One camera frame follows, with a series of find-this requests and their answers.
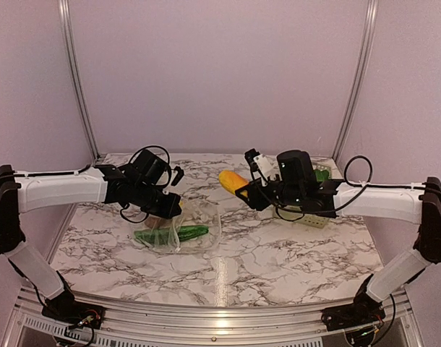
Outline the yellow orange fake corn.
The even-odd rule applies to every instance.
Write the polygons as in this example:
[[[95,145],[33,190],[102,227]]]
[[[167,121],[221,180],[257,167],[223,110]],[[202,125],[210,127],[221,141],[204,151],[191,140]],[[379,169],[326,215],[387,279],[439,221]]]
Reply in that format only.
[[[220,185],[229,193],[236,196],[236,191],[247,186],[249,182],[234,171],[221,171],[218,175]]]

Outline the polka dot zip top bag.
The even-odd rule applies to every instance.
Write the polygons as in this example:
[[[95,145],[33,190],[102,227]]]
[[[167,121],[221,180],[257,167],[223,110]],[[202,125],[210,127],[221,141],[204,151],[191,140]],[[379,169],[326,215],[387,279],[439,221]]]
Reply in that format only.
[[[136,244],[159,254],[195,254],[215,248],[221,238],[217,206],[205,200],[185,200],[181,215],[149,217],[132,233]]]

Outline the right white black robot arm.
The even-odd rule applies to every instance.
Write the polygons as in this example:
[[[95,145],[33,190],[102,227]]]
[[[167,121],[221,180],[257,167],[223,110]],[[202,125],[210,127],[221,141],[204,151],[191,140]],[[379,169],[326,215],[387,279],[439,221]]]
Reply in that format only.
[[[291,221],[313,215],[322,218],[362,217],[369,230],[380,236],[381,226],[409,224],[417,234],[411,245],[394,256],[380,271],[360,285],[352,302],[326,308],[322,322],[328,330],[368,324],[385,317],[382,304],[394,291],[415,280],[430,265],[441,263],[441,181],[422,183],[360,183],[347,177],[319,181],[309,154],[288,150],[276,157],[277,167],[251,149],[244,154],[251,179],[235,195],[250,208],[274,207]]]

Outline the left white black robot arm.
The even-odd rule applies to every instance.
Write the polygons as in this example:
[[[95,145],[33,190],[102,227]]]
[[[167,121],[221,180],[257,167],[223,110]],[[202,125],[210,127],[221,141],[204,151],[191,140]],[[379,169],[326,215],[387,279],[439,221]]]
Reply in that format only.
[[[95,163],[77,170],[17,171],[0,166],[0,254],[42,295],[43,314],[73,322],[98,318],[100,306],[75,298],[67,281],[46,259],[59,235],[59,217],[80,203],[136,207],[145,218],[170,220],[181,214],[181,198],[170,192],[184,176],[158,146],[138,150],[125,164]]]

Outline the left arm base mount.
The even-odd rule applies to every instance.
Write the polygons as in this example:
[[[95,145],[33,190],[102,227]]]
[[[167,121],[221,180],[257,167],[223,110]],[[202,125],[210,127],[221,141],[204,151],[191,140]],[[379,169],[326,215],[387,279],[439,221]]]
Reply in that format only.
[[[71,329],[91,327],[95,330],[101,327],[105,308],[99,305],[75,301],[72,306],[63,307],[55,312],[52,307],[44,307],[42,315],[60,322],[68,323]]]

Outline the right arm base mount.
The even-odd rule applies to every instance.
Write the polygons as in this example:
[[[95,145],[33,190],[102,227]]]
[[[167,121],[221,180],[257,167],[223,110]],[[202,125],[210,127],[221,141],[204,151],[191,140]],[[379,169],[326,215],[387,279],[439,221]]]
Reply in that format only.
[[[372,322],[380,322],[386,317],[383,308],[357,307],[355,304],[345,304],[328,307],[322,310],[321,320],[328,331],[352,328]]]

